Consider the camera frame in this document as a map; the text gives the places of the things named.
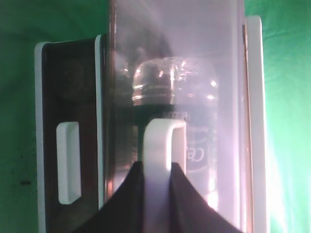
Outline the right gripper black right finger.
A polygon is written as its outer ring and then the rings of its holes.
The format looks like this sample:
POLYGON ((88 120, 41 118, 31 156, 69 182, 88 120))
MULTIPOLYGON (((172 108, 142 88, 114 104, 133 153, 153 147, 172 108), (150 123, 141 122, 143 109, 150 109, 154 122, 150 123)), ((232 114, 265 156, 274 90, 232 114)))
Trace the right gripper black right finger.
POLYGON ((170 175, 171 233, 238 233, 240 230, 208 206, 178 163, 170 175))

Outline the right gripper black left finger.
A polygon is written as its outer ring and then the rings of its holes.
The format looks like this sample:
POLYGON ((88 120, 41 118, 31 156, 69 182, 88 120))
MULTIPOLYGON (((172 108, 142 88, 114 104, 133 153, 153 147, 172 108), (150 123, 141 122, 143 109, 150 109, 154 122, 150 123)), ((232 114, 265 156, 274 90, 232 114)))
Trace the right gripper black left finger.
POLYGON ((143 163, 133 163, 123 183, 104 206, 75 233, 143 232, 143 163))

